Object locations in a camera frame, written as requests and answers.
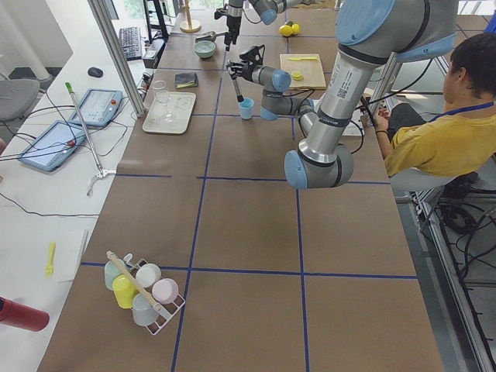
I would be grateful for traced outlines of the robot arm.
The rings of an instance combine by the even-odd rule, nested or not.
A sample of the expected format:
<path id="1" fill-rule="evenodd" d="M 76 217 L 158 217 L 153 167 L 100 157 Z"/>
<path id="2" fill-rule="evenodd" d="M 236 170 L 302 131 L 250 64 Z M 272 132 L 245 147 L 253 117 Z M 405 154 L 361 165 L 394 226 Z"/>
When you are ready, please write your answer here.
<path id="1" fill-rule="evenodd" d="M 399 62 L 426 60 L 454 46 L 456 1 L 347 1 L 338 12 L 338 50 L 329 86 L 318 106 L 309 98 L 286 95 L 291 76 L 265 66 L 259 47 L 226 65 L 232 79 L 263 88 L 260 115 L 295 117 L 305 134 L 287 152 L 284 172 L 295 189 L 334 188 L 353 173 L 353 157 L 340 138 L 373 71 L 396 54 Z"/>
<path id="2" fill-rule="evenodd" d="M 226 51 L 229 51 L 232 45 L 236 45 L 242 22 L 243 3 L 244 1 L 242 0 L 228 0 L 227 4 L 221 8 L 217 8 L 214 12 L 215 20 L 226 17 L 226 25 L 228 28 L 228 31 L 224 34 Z M 249 3 L 260 17 L 260 20 L 265 25 L 270 25 L 277 18 L 277 14 L 285 12 L 287 9 L 296 5 L 310 5 L 312 2 L 303 0 L 249 0 Z"/>

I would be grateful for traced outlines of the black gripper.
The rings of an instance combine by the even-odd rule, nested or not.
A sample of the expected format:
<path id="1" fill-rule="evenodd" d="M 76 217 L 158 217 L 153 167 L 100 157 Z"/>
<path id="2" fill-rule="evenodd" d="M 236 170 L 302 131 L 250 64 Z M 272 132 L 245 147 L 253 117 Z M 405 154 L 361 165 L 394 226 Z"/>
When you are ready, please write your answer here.
<path id="1" fill-rule="evenodd" d="M 226 25 L 231 29 L 231 44 L 236 45 L 243 15 L 243 0 L 228 0 L 228 3 L 214 12 L 214 19 L 226 17 Z"/>
<path id="2" fill-rule="evenodd" d="M 224 44 L 226 51 L 230 51 L 231 47 L 231 32 L 230 29 L 226 31 L 224 36 Z M 244 78 L 245 80 L 252 79 L 252 73 L 255 67 L 262 66 L 264 62 L 265 45 L 252 46 L 244 50 L 238 60 L 229 60 L 226 64 L 226 70 L 229 76 L 236 80 L 237 78 Z"/>

